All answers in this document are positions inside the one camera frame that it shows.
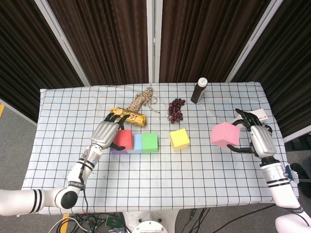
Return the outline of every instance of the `yellow cube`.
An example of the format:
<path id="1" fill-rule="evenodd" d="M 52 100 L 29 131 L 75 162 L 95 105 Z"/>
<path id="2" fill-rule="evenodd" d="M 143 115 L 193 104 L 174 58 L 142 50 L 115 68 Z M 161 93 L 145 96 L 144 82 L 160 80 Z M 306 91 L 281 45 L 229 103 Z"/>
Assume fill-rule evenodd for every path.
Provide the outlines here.
<path id="1" fill-rule="evenodd" d="M 170 132 L 170 141 L 174 151 L 187 148 L 190 145 L 185 129 Z"/>

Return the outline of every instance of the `twine bundle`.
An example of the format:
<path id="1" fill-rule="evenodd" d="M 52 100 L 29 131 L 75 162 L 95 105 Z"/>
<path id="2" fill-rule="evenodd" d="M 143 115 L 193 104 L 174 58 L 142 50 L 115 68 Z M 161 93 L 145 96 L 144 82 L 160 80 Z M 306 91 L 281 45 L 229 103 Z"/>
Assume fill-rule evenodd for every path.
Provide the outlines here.
<path id="1" fill-rule="evenodd" d="M 152 109 L 150 107 L 150 104 L 152 103 L 157 103 L 157 98 L 155 98 L 155 102 L 151 102 L 151 99 L 153 97 L 154 94 L 154 90 L 152 89 L 152 87 L 147 87 L 145 91 L 137 94 L 135 96 L 135 99 L 133 100 L 133 102 L 130 104 L 130 106 L 127 108 L 130 111 L 133 112 L 138 112 L 141 108 L 141 106 L 148 106 L 152 111 L 156 112 L 156 113 L 160 113 L 158 111 L 155 111 L 154 109 Z"/>

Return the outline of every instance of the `grid tablecloth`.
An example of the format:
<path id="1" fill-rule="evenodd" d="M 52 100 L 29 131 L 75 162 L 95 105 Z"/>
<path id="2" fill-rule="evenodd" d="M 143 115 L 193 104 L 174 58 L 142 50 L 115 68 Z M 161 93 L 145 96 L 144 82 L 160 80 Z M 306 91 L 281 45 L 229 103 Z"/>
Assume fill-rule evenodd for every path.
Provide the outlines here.
<path id="1" fill-rule="evenodd" d="M 198 104 L 190 101 L 194 83 L 134 84 L 41 90 L 40 113 L 34 147 L 22 189 L 66 187 L 71 168 L 90 144 L 97 125 L 114 107 L 126 108 L 137 93 L 151 86 L 157 103 L 143 106 L 148 124 L 140 128 L 125 124 L 136 133 L 157 133 L 159 151 L 152 154 L 109 154 L 103 151 L 86 183 L 89 212 L 149 211 L 206 206 L 272 202 L 260 171 L 258 158 L 211 145 L 211 128 L 233 122 L 235 108 L 264 109 L 266 124 L 273 129 L 276 159 L 287 165 L 283 138 L 259 83 L 209 83 Z M 168 121 L 168 105 L 186 99 L 184 120 Z M 187 149 L 174 152 L 169 133 L 185 128 Z M 246 130 L 240 145 L 249 146 Z M 294 192 L 298 196 L 295 184 Z M 86 211 L 83 192 L 70 210 L 45 207 L 40 214 Z"/>

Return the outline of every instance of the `black curtain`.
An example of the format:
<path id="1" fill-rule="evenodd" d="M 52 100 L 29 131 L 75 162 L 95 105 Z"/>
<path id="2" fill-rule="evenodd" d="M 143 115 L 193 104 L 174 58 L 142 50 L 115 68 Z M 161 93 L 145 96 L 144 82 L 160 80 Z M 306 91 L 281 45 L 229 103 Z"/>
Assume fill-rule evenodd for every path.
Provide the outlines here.
<path id="1" fill-rule="evenodd" d="M 311 1 L 283 1 L 232 81 L 261 83 L 284 137 L 311 125 Z"/>
<path id="2" fill-rule="evenodd" d="M 148 82 L 146 0 L 48 0 L 91 85 Z"/>
<path id="3" fill-rule="evenodd" d="M 269 0 L 164 0 L 160 82 L 224 82 Z"/>
<path id="4" fill-rule="evenodd" d="M 37 121 L 40 89 L 83 86 L 37 5 L 0 1 L 0 98 Z"/>

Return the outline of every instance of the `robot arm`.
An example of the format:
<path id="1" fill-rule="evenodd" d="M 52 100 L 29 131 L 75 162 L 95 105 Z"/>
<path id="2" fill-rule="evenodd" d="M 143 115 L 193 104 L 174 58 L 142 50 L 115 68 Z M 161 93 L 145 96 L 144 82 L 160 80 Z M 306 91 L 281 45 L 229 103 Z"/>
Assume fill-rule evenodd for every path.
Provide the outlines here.
<path id="1" fill-rule="evenodd" d="M 299 204 L 287 174 L 284 172 L 279 160 L 273 156 L 276 147 L 271 139 L 272 130 L 269 126 L 262 126 L 256 115 L 236 109 L 242 123 L 251 138 L 249 148 L 228 147 L 234 152 L 254 153 L 261 159 L 260 169 L 271 191 L 275 204 L 288 210 L 291 214 L 276 219 L 276 229 L 279 233 L 304 233 L 311 232 L 311 218 Z"/>
<path id="2" fill-rule="evenodd" d="M 53 188 L 50 190 L 0 190 L 0 215 L 11 216 L 29 214 L 40 211 L 45 206 L 54 206 L 60 209 L 72 208 L 77 200 L 81 189 L 85 188 L 85 181 L 99 161 L 102 150 L 113 147 L 123 150 L 113 143 L 118 130 L 124 129 L 123 123 L 129 117 L 126 115 L 119 122 L 119 115 L 110 113 L 96 128 L 91 137 L 89 146 L 79 161 L 70 171 L 67 188 Z"/>

